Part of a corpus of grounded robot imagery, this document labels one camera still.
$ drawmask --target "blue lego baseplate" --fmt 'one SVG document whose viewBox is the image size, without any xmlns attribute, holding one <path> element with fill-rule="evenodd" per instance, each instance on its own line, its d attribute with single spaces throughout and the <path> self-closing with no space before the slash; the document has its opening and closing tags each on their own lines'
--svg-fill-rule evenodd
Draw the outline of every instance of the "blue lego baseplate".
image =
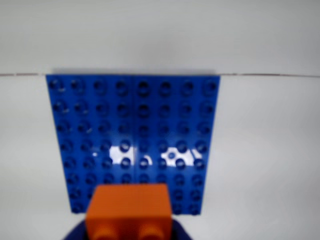
<svg viewBox="0 0 320 240">
<path fill-rule="evenodd" d="M 219 76 L 46 80 L 72 212 L 99 184 L 166 183 L 174 214 L 200 214 Z"/>
</svg>

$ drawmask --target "lego brick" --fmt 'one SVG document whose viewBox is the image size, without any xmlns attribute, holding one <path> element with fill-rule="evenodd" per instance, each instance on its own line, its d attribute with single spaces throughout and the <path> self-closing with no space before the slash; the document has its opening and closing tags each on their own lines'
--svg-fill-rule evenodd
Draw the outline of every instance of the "lego brick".
<svg viewBox="0 0 320 240">
<path fill-rule="evenodd" d="M 71 209 L 97 184 L 167 183 L 201 212 L 219 76 L 47 75 Z"/>
<path fill-rule="evenodd" d="M 171 214 L 165 184 L 99 185 L 89 204 L 85 225 L 92 240 L 169 240 Z"/>
</svg>

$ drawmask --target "orange lego brick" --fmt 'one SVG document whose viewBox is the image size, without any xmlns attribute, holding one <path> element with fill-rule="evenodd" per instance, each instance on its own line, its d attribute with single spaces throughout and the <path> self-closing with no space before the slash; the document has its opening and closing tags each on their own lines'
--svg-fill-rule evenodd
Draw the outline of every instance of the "orange lego brick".
<svg viewBox="0 0 320 240">
<path fill-rule="evenodd" d="M 90 240 L 169 240 L 171 215 L 165 184 L 100 185 L 85 225 Z"/>
</svg>

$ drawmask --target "white surface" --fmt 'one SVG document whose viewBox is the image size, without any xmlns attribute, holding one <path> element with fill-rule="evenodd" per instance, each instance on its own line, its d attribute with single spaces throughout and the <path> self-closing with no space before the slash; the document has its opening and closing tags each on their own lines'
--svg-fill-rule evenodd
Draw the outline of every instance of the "white surface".
<svg viewBox="0 0 320 240">
<path fill-rule="evenodd" d="M 195 240 L 320 235 L 320 81 L 222 78 Z M 70 213 L 44 77 L 0 80 L 0 239 L 61 239 Z"/>
<path fill-rule="evenodd" d="M 0 74 L 320 76 L 318 0 L 0 0 Z"/>
</svg>

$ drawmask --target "white wall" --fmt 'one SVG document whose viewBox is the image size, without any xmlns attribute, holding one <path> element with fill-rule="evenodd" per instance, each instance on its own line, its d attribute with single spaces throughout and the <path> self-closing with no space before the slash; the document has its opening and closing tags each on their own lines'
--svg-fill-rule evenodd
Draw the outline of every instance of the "white wall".
<svg viewBox="0 0 320 240">
<path fill-rule="evenodd" d="M 0 74 L 320 76 L 318 0 L 1 0 Z"/>
</svg>

